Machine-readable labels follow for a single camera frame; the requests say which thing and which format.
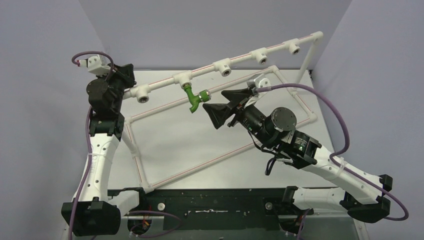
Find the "white pipe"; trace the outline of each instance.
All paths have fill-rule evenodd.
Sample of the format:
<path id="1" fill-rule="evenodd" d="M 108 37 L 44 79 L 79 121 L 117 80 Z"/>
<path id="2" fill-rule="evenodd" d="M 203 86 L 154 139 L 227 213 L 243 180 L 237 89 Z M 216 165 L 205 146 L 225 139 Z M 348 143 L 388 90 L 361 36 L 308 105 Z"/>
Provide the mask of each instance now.
<path id="1" fill-rule="evenodd" d="M 296 125 L 296 127 L 297 128 L 300 128 L 300 127 L 302 127 L 302 126 L 304 126 L 306 124 L 309 124 L 311 122 L 312 122 L 311 119 L 308 118 L 308 119 L 306 119 L 304 121 L 299 122 Z M 218 163 L 220 163 L 220 162 L 222 162 L 222 161 L 224 161 L 226 159 L 229 159 L 229 158 L 231 158 L 231 157 L 233 157 L 233 156 L 235 156 L 237 154 L 241 154 L 243 152 L 246 152 L 247 150 L 252 149 L 254 147 L 255 147 L 255 145 L 253 143 L 250 143 L 248 145 L 242 146 L 242 147 L 240 147 L 240 148 L 238 148 L 238 149 L 236 149 L 234 151 L 231 151 L 231 152 L 226 153 L 226 154 L 224 154 L 222 156 L 219 156 L 217 158 L 214 158 L 212 160 L 209 160 L 207 162 L 204 162 L 202 164 L 199 164 L 199 165 L 196 165 L 196 166 L 194 166 L 192 168 L 189 168 L 187 170 L 184 170 L 184 171 L 182 171 L 180 173 L 177 173 L 175 175 L 172 175 L 172 176 L 170 176 L 170 177 L 168 177 L 168 178 L 166 178 L 164 180 L 161 180 L 159 182 L 156 182 L 153 185 L 151 185 L 151 187 L 153 189 L 158 189 L 158 188 L 161 188 L 163 186 L 169 185 L 169 184 L 174 183 L 176 181 L 179 181 L 179 180 L 181 180 L 183 178 L 186 178 L 186 177 L 188 177 L 188 176 L 190 176 L 192 174 L 195 174 L 197 172 L 200 172 L 200 171 L 202 171 L 202 170 L 204 170 L 204 169 L 206 169 L 208 167 L 211 167 L 211 166 L 213 166 L 215 164 L 218 164 Z"/>
<path id="2" fill-rule="evenodd" d="M 131 155 L 140 155 L 139 147 L 137 147 L 131 140 L 129 133 L 124 129 L 122 131 L 122 140 L 125 145 L 129 148 Z"/>
<path id="3" fill-rule="evenodd" d="M 304 73 L 306 71 L 306 68 L 309 66 L 309 63 L 311 62 L 312 56 L 314 56 L 315 49 L 317 48 L 317 45 L 315 42 L 313 42 L 309 50 L 307 51 L 306 57 L 303 60 L 302 66 L 300 67 L 299 72 L 297 73 L 296 79 L 294 80 L 295 84 L 298 84 L 301 82 L 302 77 L 304 76 Z"/>
<path id="4" fill-rule="evenodd" d="M 207 65 L 198 69 L 191 71 L 191 77 L 195 78 L 204 74 L 208 74 L 215 71 L 214 65 Z"/>
<path id="5" fill-rule="evenodd" d="M 257 74 L 257 73 L 260 73 L 260 72 L 262 72 L 264 74 L 273 72 L 282 83 L 288 83 L 288 81 L 281 74 L 281 72 L 278 69 L 278 67 L 275 66 L 275 65 L 273 65 L 273 66 L 270 66 L 269 68 L 266 68 L 264 70 L 261 70 L 261 71 L 252 73 L 250 75 L 247 75 L 247 76 L 244 76 L 244 77 L 235 79 L 233 81 L 227 82 L 225 84 L 222 84 L 222 85 L 219 85 L 219 86 L 210 88 L 210 92 L 211 93 L 215 93 L 215 92 L 221 91 L 221 90 L 223 90 L 225 88 L 231 87 L 233 85 L 237 85 L 239 83 L 245 82 L 250 76 L 252 76 L 254 74 Z M 297 95 L 297 93 L 295 95 L 292 95 L 292 96 L 299 103 L 299 105 L 302 107 L 302 109 L 305 110 L 306 114 L 308 115 L 308 118 L 307 119 L 305 119 L 303 121 L 300 121 L 300 122 L 298 122 L 296 124 L 296 128 L 301 128 L 302 126 L 305 126 L 307 124 L 310 124 L 310 123 L 313 123 L 314 121 L 316 121 L 317 120 L 316 114 L 314 114 L 312 111 L 309 110 L 309 108 L 300 99 L 300 97 Z M 160 106 L 158 108 L 155 108 L 155 109 L 152 109 L 152 110 L 143 112 L 143 113 L 138 114 L 138 115 L 135 115 L 135 116 L 132 116 L 130 118 L 129 122 L 132 123 L 134 121 L 137 121 L 137 120 L 146 118 L 146 117 L 151 116 L 151 115 L 156 114 L 156 113 L 160 113 L 162 111 L 168 110 L 170 108 L 173 108 L 175 106 L 178 106 L 178 105 L 181 105 L 181 104 L 184 104 L 184 103 L 187 103 L 187 102 L 188 102 L 188 98 L 187 97 L 182 98 L 182 99 L 179 99 L 177 101 L 168 103 L 168 104 L 163 105 L 163 106 Z M 132 128 L 130 128 L 128 131 L 130 132 L 130 136 L 133 136 Z M 247 150 L 249 150 L 249 149 L 251 149 L 253 147 L 254 147 L 254 145 L 252 143 L 251 144 L 248 144 L 248 145 L 243 146 L 243 147 L 241 147 L 241 148 L 239 148 L 237 150 L 234 150 L 232 152 L 229 152 L 227 154 L 224 154 L 224 155 L 222 155 L 220 157 L 217 157 L 215 159 L 209 160 L 209 161 L 207 161 L 205 163 L 199 164 L 199 165 L 194 166 L 192 168 L 189 168 L 189 169 L 187 169 L 185 171 L 182 171 L 180 173 L 177 173 L 177 174 L 175 174 L 175 175 L 173 175 L 171 177 L 168 177 L 168 178 L 166 178 L 166 179 L 164 179 L 162 181 L 156 182 L 154 184 L 147 184 L 147 187 L 145 188 L 145 191 L 146 191 L 146 193 L 149 193 L 149 192 L 153 191 L 154 189 L 157 189 L 157 188 L 163 187 L 165 185 L 169 185 L 171 183 L 174 183 L 174 182 L 176 182 L 176 181 L 178 181 L 178 180 L 180 180 L 182 178 L 185 178 L 185 177 L 187 177 L 189 175 L 192 175 L 194 173 L 197 173 L 199 171 L 202 171 L 205 168 L 208 168 L 208 167 L 213 166 L 213 165 L 215 165 L 217 163 L 220 163 L 220 162 L 222 162 L 222 161 L 224 161 L 224 160 L 226 160 L 226 159 L 228 159 L 230 157 L 233 157 L 233 156 L 235 156 L 235 155 L 237 155 L 239 153 L 243 153 L 243 152 L 245 152 L 245 151 L 247 151 Z M 137 158 L 136 158 L 136 161 L 139 162 L 139 165 L 141 166 L 141 173 L 144 176 L 144 171 L 143 171 L 143 166 L 141 165 L 141 160 L 140 159 L 137 160 Z"/>
<path id="6" fill-rule="evenodd" d="M 308 36 L 304 36 L 304 37 L 301 37 L 301 38 L 294 38 L 294 39 L 284 41 L 283 43 L 280 43 L 280 44 L 277 44 L 277 45 L 274 45 L 274 46 L 269 46 L 269 47 L 266 47 L 266 48 L 264 47 L 264 48 L 257 49 L 256 51 L 257 51 L 257 53 L 260 52 L 261 54 L 262 53 L 263 54 L 273 53 L 273 52 L 276 52 L 276 51 L 289 49 L 290 44 L 292 44 L 292 43 L 303 44 L 303 43 L 307 43 L 307 42 L 312 42 L 312 46 L 315 46 L 316 44 L 318 44 L 319 40 L 322 39 L 322 37 L 323 37 L 323 33 L 321 31 L 317 31 L 317 32 L 314 32 L 314 33 L 312 33 L 311 35 L 308 35 Z M 311 61 L 310 58 L 314 54 L 315 47 L 312 47 L 312 46 L 311 46 L 311 48 L 309 48 L 309 52 L 306 55 L 306 58 L 305 58 L 302 66 L 300 68 L 301 70 L 303 69 L 301 76 L 303 76 L 303 72 L 305 72 L 305 69 L 308 67 L 309 62 Z M 254 56 L 251 53 L 236 56 L 236 57 L 230 58 L 230 65 L 238 64 L 238 63 L 250 60 L 252 58 L 254 58 Z M 191 71 L 190 74 L 191 74 L 191 78 L 195 78 L 195 77 L 198 77 L 198 76 L 201 76 L 201 75 L 204 75 L 204 74 L 208 74 L 208 73 L 211 73 L 211 72 L 214 72 L 214 71 L 217 71 L 217 70 L 216 70 L 215 66 L 213 64 L 211 64 L 211 65 L 207 65 L 207 66 L 204 66 L 204 67 L 197 68 L 197 69 Z M 160 89 L 160 88 L 172 85 L 172 84 L 175 84 L 174 77 L 169 77 L 169 78 L 166 78 L 166 79 L 154 82 L 154 83 L 150 83 L 148 86 L 150 87 L 150 90 L 153 91 L 153 90 Z M 128 99 L 128 98 L 131 98 L 131 97 L 135 98 L 136 95 L 132 94 L 132 93 L 136 93 L 138 88 L 141 88 L 141 86 L 142 85 L 132 87 L 130 91 L 125 92 L 123 99 Z"/>
<path id="7" fill-rule="evenodd" d="M 131 123 L 127 123 L 125 124 L 125 128 L 128 131 L 128 135 L 130 138 L 130 141 L 136 146 L 137 148 L 137 154 L 132 154 L 132 159 L 134 159 L 135 161 L 135 165 L 137 167 L 137 171 L 138 171 L 138 176 L 140 177 L 140 181 L 141 181 L 141 187 L 143 187 L 144 191 L 147 193 L 147 191 L 152 191 L 151 186 L 149 185 L 149 182 L 147 181 L 146 178 L 146 173 L 144 171 L 144 167 L 143 167 L 143 163 L 141 161 L 141 154 L 140 154 L 140 150 L 139 147 L 136 143 L 136 139 L 134 137 L 134 132 L 133 132 L 133 128 L 131 127 Z"/>
<path id="8" fill-rule="evenodd" d="M 221 91 L 223 89 L 226 89 L 226 88 L 229 88 L 231 86 L 234 86 L 234 85 L 237 85 L 237 84 L 240 84 L 240 83 L 243 83 L 243 82 L 247 81 L 254 74 L 257 74 L 257 73 L 267 74 L 267 73 L 271 73 L 271 72 L 272 72 L 272 69 L 265 68 L 264 70 L 260 70 L 260 71 L 254 72 L 254 73 L 252 73 L 250 75 L 243 76 L 241 78 L 238 78 L 238 79 L 229 81 L 229 82 L 227 82 L 225 84 L 222 84 L 222 85 L 219 85 L 219 86 L 216 86 L 216 87 L 212 87 L 212 88 L 209 89 L 209 91 L 210 91 L 211 94 L 212 93 L 215 93 L 215 92 L 219 92 L 219 91 Z M 129 121 L 130 122 L 134 122 L 134 121 L 143 119 L 143 118 L 148 117 L 148 116 L 151 116 L 153 114 L 157 114 L 157 113 L 160 113 L 162 111 L 168 110 L 170 108 L 173 108 L 173 107 L 179 106 L 181 104 L 187 103 L 188 101 L 189 101 L 189 99 L 187 97 L 181 98 L 181 99 L 179 99 L 177 101 L 173 101 L 173 102 L 168 103 L 166 105 L 163 105 L 163 106 L 154 108 L 152 110 L 149 110 L 149 111 L 146 111 L 146 112 L 143 112 L 143 113 L 134 115 L 134 116 L 132 116 L 130 118 Z"/>
<path id="9" fill-rule="evenodd" d="M 160 89 L 160 88 L 172 85 L 172 84 L 174 84 L 174 77 L 169 77 L 169 78 L 157 81 L 157 82 L 150 83 L 148 86 L 153 91 L 153 90 Z"/>

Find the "cable tie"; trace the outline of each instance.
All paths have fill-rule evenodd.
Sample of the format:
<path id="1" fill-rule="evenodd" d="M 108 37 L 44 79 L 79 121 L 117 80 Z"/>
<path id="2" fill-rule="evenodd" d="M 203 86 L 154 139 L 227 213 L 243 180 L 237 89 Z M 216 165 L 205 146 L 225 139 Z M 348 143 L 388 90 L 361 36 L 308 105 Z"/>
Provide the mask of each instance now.
<path id="1" fill-rule="evenodd" d="M 342 174 L 343 170 L 345 169 L 346 165 L 348 164 L 347 161 L 345 161 L 345 159 L 341 156 L 338 157 L 340 159 L 340 167 L 338 168 L 337 172 L 335 173 L 335 175 L 333 177 L 327 177 L 325 178 L 328 181 L 337 179 L 338 177 L 340 177 L 340 175 Z"/>

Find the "black mount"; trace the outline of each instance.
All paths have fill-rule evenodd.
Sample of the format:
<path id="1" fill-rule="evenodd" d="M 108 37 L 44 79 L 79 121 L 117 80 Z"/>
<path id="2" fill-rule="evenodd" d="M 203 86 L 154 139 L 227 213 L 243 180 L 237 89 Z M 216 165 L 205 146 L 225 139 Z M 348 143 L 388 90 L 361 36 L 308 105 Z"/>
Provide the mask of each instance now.
<path id="1" fill-rule="evenodd" d="M 386 191 L 392 190 L 393 178 L 389 175 L 380 175 L 380 183 L 383 184 L 383 189 Z M 347 214 L 352 218 L 364 223 L 373 224 L 390 214 L 390 200 L 384 195 L 377 197 L 375 204 L 362 205 L 352 195 L 346 192 L 344 199 L 340 201 Z"/>
<path id="2" fill-rule="evenodd" d="M 155 209 L 159 203 L 165 204 L 165 212 L 173 214 L 183 223 L 178 230 L 244 230 L 264 229 L 284 230 L 297 233 L 299 225 L 293 226 L 294 219 L 279 219 L 283 215 L 303 215 L 303 211 L 292 204 L 284 204 L 285 188 L 252 189 L 156 189 L 147 193 L 144 202 L 132 211 Z M 272 202 L 273 209 L 267 210 L 266 203 Z M 128 221 L 128 230 L 140 225 L 141 219 Z M 178 224 L 173 218 L 165 217 L 163 230 Z"/>
<path id="3" fill-rule="evenodd" d="M 121 140 L 125 120 L 120 112 L 124 90 L 134 87 L 136 81 L 132 64 L 114 67 L 115 72 L 107 81 L 105 76 L 97 76 L 86 88 L 88 102 L 93 109 L 89 134 L 115 135 Z"/>
<path id="4" fill-rule="evenodd" d="M 125 89 L 136 84 L 134 66 L 114 66 L 114 72 L 106 76 L 96 76 L 86 92 L 92 111 L 89 116 L 89 134 L 115 135 L 120 141 L 124 130 L 124 116 L 121 106 Z M 73 202 L 62 205 L 61 214 L 69 224 Z M 116 206 L 94 197 L 92 201 L 79 201 L 76 205 L 73 233 L 76 236 L 115 235 L 121 224 L 121 212 Z"/>

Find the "wire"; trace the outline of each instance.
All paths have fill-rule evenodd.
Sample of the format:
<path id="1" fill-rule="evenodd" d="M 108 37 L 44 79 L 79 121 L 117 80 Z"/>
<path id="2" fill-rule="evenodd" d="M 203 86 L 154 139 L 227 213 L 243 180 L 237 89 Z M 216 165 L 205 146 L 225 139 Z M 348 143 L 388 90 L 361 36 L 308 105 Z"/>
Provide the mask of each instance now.
<path id="1" fill-rule="evenodd" d="M 275 152 L 264 149 L 264 147 L 265 147 L 265 146 L 263 146 L 263 145 L 262 145 L 262 146 L 259 146 L 258 144 L 256 144 L 255 140 L 253 139 L 252 134 L 251 134 L 249 131 L 248 131 L 247 133 L 249 134 L 250 138 L 251 138 L 251 139 L 252 139 L 252 141 L 253 141 L 254 146 L 255 146 L 257 149 L 259 149 L 259 150 L 260 150 L 261 152 L 263 152 L 263 153 L 272 154 L 272 155 L 276 156 L 276 153 L 275 153 Z"/>
<path id="2" fill-rule="evenodd" d="M 273 157 L 268 161 L 268 163 L 266 164 L 266 169 L 265 169 L 266 176 L 269 176 L 271 174 L 271 170 L 273 170 L 273 167 L 276 161 L 277 161 L 276 157 Z"/>
<path id="3" fill-rule="evenodd" d="M 88 55 L 88 54 L 98 54 L 98 55 L 102 55 L 105 56 L 106 58 L 109 59 L 110 61 L 110 71 L 106 76 L 106 81 L 111 77 L 112 73 L 113 73 L 113 69 L 115 68 L 114 65 L 114 61 L 112 60 L 111 56 L 107 55 L 106 53 L 103 53 L 101 51 L 83 51 L 80 52 L 78 54 L 76 54 L 75 56 L 72 57 L 71 61 L 73 64 L 75 65 L 79 65 L 78 62 L 76 62 L 76 59 L 78 57 L 84 56 L 84 55 Z M 78 200 L 80 199 L 80 195 L 81 192 L 83 191 L 83 186 L 87 180 L 87 177 L 89 175 L 90 172 L 90 168 L 92 165 L 92 153 L 93 153 L 93 149 L 92 149 L 92 144 L 90 142 L 90 133 L 89 133 L 89 128 L 90 128 L 90 115 L 92 112 L 92 107 L 90 106 L 90 108 L 88 109 L 88 113 L 87 113 L 87 118 L 85 119 L 85 138 L 87 141 L 87 149 L 88 149 L 88 160 L 87 160 L 87 167 L 85 168 L 85 172 L 84 175 L 82 176 L 81 182 L 79 183 L 78 186 L 78 190 L 76 191 L 76 195 L 75 198 L 73 199 L 73 204 L 72 204 L 72 210 L 70 212 L 70 218 L 69 218 L 69 229 L 68 229 L 68 239 L 72 240 L 72 234 L 73 234 L 73 229 L 74 229 L 74 221 L 75 221 L 75 213 L 77 211 L 77 204 L 78 204 Z"/>
<path id="4" fill-rule="evenodd" d="M 152 210 L 152 205 L 148 206 L 148 210 L 151 211 Z M 146 215 L 143 216 L 143 222 L 141 224 L 145 224 L 146 223 Z"/>
<path id="5" fill-rule="evenodd" d="M 300 222 L 300 226 L 299 226 L 299 231 L 297 232 L 297 237 L 296 237 L 296 239 L 297 240 L 301 240 L 302 238 L 301 238 L 301 233 L 302 233 L 302 231 L 303 231 L 303 227 L 304 227 L 304 225 L 305 225 L 305 219 L 306 219 L 306 216 L 308 215 L 308 213 L 309 213 L 309 211 L 310 211 L 311 209 L 309 208 L 309 209 L 307 209 L 305 212 L 304 212 L 304 214 L 303 214 L 303 216 L 302 216 L 302 221 Z"/>
<path id="6" fill-rule="evenodd" d="M 177 230 L 183 224 L 183 220 L 181 220 L 181 218 L 179 218 L 179 217 L 177 217 L 177 216 L 175 216 L 173 214 L 170 214 L 170 213 L 167 213 L 167 212 L 162 212 L 162 211 L 146 211 L 146 210 L 140 210 L 140 211 L 130 211 L 129 214 L 157 214 L 157 215 L 168 216 L 168 217 L 174 218 L 174 219 L 176 219 L 176 220 L 179 221 L 179 224 L 177 226 L 175 226 L 174 228 L 171 228 L 171 229 L 169 229 L 167 231 L 164 231 L 164 232 L 161 232 L 161 233 L 157 233 L 157 234 L 154 234 L 154 235 L 149 235 L 149 236 L 139 235 L 138 236 L 139 238 L 150 239 L 150 238 L 156 238 L 156 237 L 159 237 L 159 236 L 163 236 L 165 234 L 169 234 L 169 233 Z M 132 232 L 136 227 L 137 227 L 137 225 L 133 226 L 130 229 L 130 231 Z"/>
<path id="7" fill-rule="evenodd" d="M 257 92 L 258 93 L 262 93 L 262 92 L 269 92 L 275 89 L 282 89 L 282 88 L 300 88 L 300 89 L 304 89 L 307 90 L 313 94 L 315 94 L 319 99 L 321 99 L 330 109 L 331 111 L 334 113 L 335 117 L 337 118 L 338 122 L 340 123 L 341 129 L 343 131 L 343 135 L 344 135 L 344 147 L 336 152 L 333 152 L 330 154 L 329 158 L 330 160 L 337 165 L 338 167 L 341 166 L 341 164 L 339 162 L 337 162 L 334 157 L 340 154 L 345 153 L 351 143 L 351 140 L 349 138 L 349 132 L 348 132 L 348 127 L 346 126 L 345 121 L 342 118 L 342 115 L 340 114 L 340 112 L 337 110 L 337 108 L 332 104 L 332 102 L 326 98 L 324 95 L 322 95 L 320 92 L 318 92 L 317 90 L 313 89 L 312 87 L 309 86 L 305 86 L 302 84 L 297 84 L 297 83 L 285 83 L 285 84 L 279 84 L 279 85 L 275 85 L 275 86 L 268 86 L 268 87 L 262 87 L 262 88 L 258 88 Z M 391 194 L 390 192 L 386 191 L 385 189 L 377 186 L 376 184 L 374 184 L 373 182 L 369 181 L 368 179 L 362 177 L 361 175 L 357 174 L 356 172 L 352 171 L 351 169 L 345 167 L 344 170 L 350 174 L 352 174 L 353 176 L 357 177 L 358 179 L 364 181 L 365 183 L 373 186 L 374 188 L 376 188 L 377 190 L 381 191 L 383 194 L 389 196 L 391 199 L 393 199 L 403 210 L 404 212 L 404 216 L 403 217 L 389 217 L 386 216 L 385 219 L 387 220 L 391 220 L 391 221 L 404 221 L 406 219 L 409 218 L 409 212 L 406 208 L 406 206 L 398 199 L 396 198 L 393 194 Z"/>
<path id="8" fill-rule="evenodd" d="M 72 211 L 70 212 L 70 219 L 69 219 L 69 229 L 68 229 L 68 239 L 72 240 L 72 233 L 74 229 L 74 221 L 75 221 L 75 212 L 77 211 L 77 203 L 78 199 L 80 198 L 81 192 L 83 191 L 83 186 L 86 182 L 87 176 L 90 172 L 90 167 L 92 165 L 92 145 L 90 142 L 90 133 L 89 133 L 89 124 L 90 124 L 90 114 L 92 112 L 92 108 L 90 107 L 88 109 L 87 118 L 85 119 L 85 138 L 87 140 L 87 148 L 88 148 L 88 161 L 87 161 L 87 167 L 85 168 L 84 175 L 82 176 L 81 183 L 78 186 L 78 190 L 76 191 L 75 198 L 73 199 L 72 204 Z"/>

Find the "red stripe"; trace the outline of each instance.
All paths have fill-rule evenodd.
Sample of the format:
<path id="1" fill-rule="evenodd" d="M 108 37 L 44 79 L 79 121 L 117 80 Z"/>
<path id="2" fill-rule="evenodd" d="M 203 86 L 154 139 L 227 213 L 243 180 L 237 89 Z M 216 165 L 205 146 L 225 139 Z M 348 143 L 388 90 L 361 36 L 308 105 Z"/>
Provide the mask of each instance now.
<path id="1" fill-rule="evenodd" d="M 308 36 L 303 36 L 303 37 L 298 38 L 298 39 L 300 40 L 300 39 L 304 39 L 304 38 L 307 38 L 307 37 L 310 37 L 310 36 L 312 36 L 312 34 L 311 35 L 308 35 Z"/>
<path id="2" fill-rule="evenodd" d="M 131 141 L 131 143 L 133 142 L 133 140 L 131 139 L 131 133 L 130 133 L 130 129 L 128 128 L 128 125 L 126 126 L 126 130 L 128 131 L 128 136 L 129 136 L 129 140 Z"/>
<path id="3" fill-rule="evenodd" d="M 207 162 L 205 162 L 205 163 L 203 163 L 203 164 L 200 164 L 199 166 L 196 166 L 196 167 L 193 167 L 193 168 L 188 169 L 188 170 L 186 170 L 186 171 L 183 171 L 183 172 L 179 173 L 178 175 L 175 175 L 175 176 L 169 177 L 169 178 L 167 178 L 167 179 L 165 179 L 165 180 L 163 180 L 163 181 L 160 181 L 160 182 L 156 183 L 156 184 L 155 184 L 155 185 L 153 185 L 152 187 L 154 187 L 154 186 L 156 186 L 156 185 L 159 185 L 159 184 L 161 184 L 161 183 L 163 183 L 163 182 L 166 182 L 166 181 L 168 181 L 168 180 L 170 180 L 170 179 L 173 179 L 173 178 L 175 178 L 175 177 L 178 177 L 178 176 L 180 176 L 180 175 L 182 175 L 182 174 L 185 174 L 185 173 L 187 173 L 187 172 L 189 172 L 189 171 L 191 171 L 191 170 L 193 170 L 193 169 L 200 168 L 201 166 L 203 166 L 203 165 L 205 165 L 205 164 L 208 164 L 208 163 L 210 163 L 210 162 L 216 161 L 216 160 L 218 160 L 218 159 L 220 159 L 220 158 L 222 158 L 222 157 L 227 156 L 228 154 L 232 154 L 232 153 L 234 153 L 235 151 L 238 151 L 238 150 L 240 150 L 240 149 L 246 148 L 246 147 L 248 147 L 248 146 L 250 146 L 250 145 L 252 145 L 252 144 L 253 144 L 253 143 L 247 144 L 246 146 L 242 146 L 242 147 L 240 147 L 240 148 L 238 148 L 238 149 L 236 149 L 236 150 L 234 150 L 234 151 L 230 151 L 230 152 L 228 152 L 228 153 L 226 153 L 226 154 L 224 154 L 224 155 L 222 155 L 222 156 L 219 156 L 219 157 L 214 158 L 214 159 L 212 159 L 212 160 L 209 160 L 209 161 L 207 161 Z"/>
<path id="4" fill-rule="evenodd" d="M 140 182 L 142 183 L 143 180 L 142 180 L 142 174 L 140 173 L 140 170 L 139 170 L 139 164 L 137 163 L 136 157 L 133 157 L 133 159 L 134 159 L 135 165 L 137 166 L 138 177 L 140 178 Z"/>
<path id="5" fill-rule="evenodd" d="M 162 81 L 165 81 L 165 80 L 168 80 L 168 79 L 172 79 L 172 78 L 173 78 L 173 76 L 172 77 L 165 78 L 165 79 L 162 79 L 162 80 L 159 80 L 159 81 L 155 81 L 155 82 L 149 83 L 149 85 L 152 85 L 152 84 L 155 84 L 155 83 L 159 83 L 159 82 L 162 82 Z"/>
<path id="6" fill-rule="evenodd" d="M 194 73 L 194 72 L 197 72 L 197 71 L 200 71 L 200 70 L 202 70 L 202 69 L 206 69 L 206 68 L 209 68 L 209 67 L 212 67 L 213 65 L 209 65 L 209 66 L 204 66 L 204 67 L 202 67 L 202 68 L 199 68 L 199 69 L 196 69 L 196 70 L 193 70 L 193 71 L 191 71 L 192 73 Z"/>
<path id="7" fill-rule="evenodd" d="M 236 57 L 233 57 L 233 58 L 230 58 L 230 59 L 231 59 L 231 60 L 239 59 L 239 58 L 242 58 L 242 57 L 247 56 L 247 55 L 250 55 L 250 53 L 248 53 L 248 54 L 244 54 L 244 55 L 241 55 L 241 56 L 236 56 Z"/>
<path id="8" fill-rule="evenodd" d="M 303 121 L 300 121 L 300 122 L 298 122 L 298 123 L 296 123 L 296 124 L 301 124 L 301 123 L 303 123 L 303 122 L 305 122 L 305 121 L 308 121 L 310 118 L 306 118 L 305 120 L 303 120 Z"/>
<path id="9" fill-rule="evenodd" d="M 270 48 L 274 48 L 274 47 L 277 47 L 277 46 L 280 46 L 280 45 L 284 45 L 285 43 L 283 42 L 283 43 L 280 43 L 280 44 L 277 44 L 277 45 L 274 45 L 274 46 L 269 46 L 269 47 L 267 47 L 266 49 L 270 49 Z"/>
<path id="10" fill-rule="evenodd" d="M 299 99 L 302 101 L 303 104 L 305 104 L 305 106 L 307 107 L 307 109 L 310 111 L 311 109 L 308 107 L 308 105 L 306 105 L 306 103 L 303 101 L 303 99 L 301 98 L 301 96 L 299 96 L 299 94 L 296 94 Z"/>
<path id="11" fill-rule="evenodd" d="M 151 112 L 151 111 L 153 111 L 153 110 L 155 110 L 155 109 L 158 109 L 158 108 L 161 108 L 161 107 L 165 107 L 165 106 L 167 106 L 167 105 L 173 104 L 173 103 L 175 103 L 175 102 L 178 102 L 178 101 L 183 100 L 183 99 L 186 99 L 186 98 L 187 98 L 187 97 L 184 97 L 184 98 L 181 98 L 181 99 L 175 100 L 175 101 L 173 101 L 173 102 L 167 103 L 167 104 L 165 104 L 165 105 L 155 107 L 155 108 L 150 109 L 150 110 L 148 110 L 148 111 L 145 111 L 145 112 L 139 113 L 139 114 L 137 114 L 137 115 L 134 115 L 134 116 L 132 116 L 132 118 L 134 118 L 134 117 L 136 117 L 136 116 L 138 116 L 138 115 L 142 115 L 142 114 L 145 114 L 145 113 Z"/>

